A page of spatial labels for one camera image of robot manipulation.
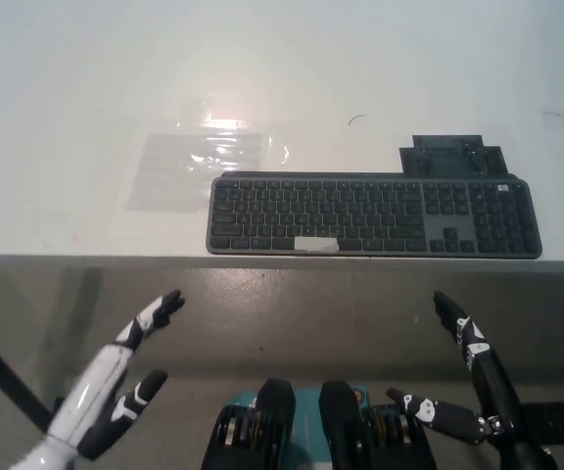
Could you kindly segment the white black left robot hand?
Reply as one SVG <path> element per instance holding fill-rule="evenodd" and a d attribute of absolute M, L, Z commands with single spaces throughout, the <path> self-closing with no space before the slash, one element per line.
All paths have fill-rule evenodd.
<path fill-rule="evenodd" d="M 143 341 L 165 328 L 184 304 L 181 292 L 173 290 L 134 315 L 76 379 L 43 438 L 12 467 L 72 469 L 78 460 L 95 461 L 112 448 L 168 377 L 166 371 L 155 369 L 119 395 L 129 362 Z"/>

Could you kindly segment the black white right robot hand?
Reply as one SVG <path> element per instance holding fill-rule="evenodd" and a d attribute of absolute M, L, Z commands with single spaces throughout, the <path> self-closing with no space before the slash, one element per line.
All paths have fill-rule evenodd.
<path fill-rule="evenodd" d="M 443 327 L 456 342 L 481 410 L 390 388 L 386 395 L 421 425 L 469 445 L 490 443 L 502 469 L 556 469 L 552 455 L 532 436 L 522 403 L 497 353 L 473 318 L 445 293 L 434 293 Z"/>

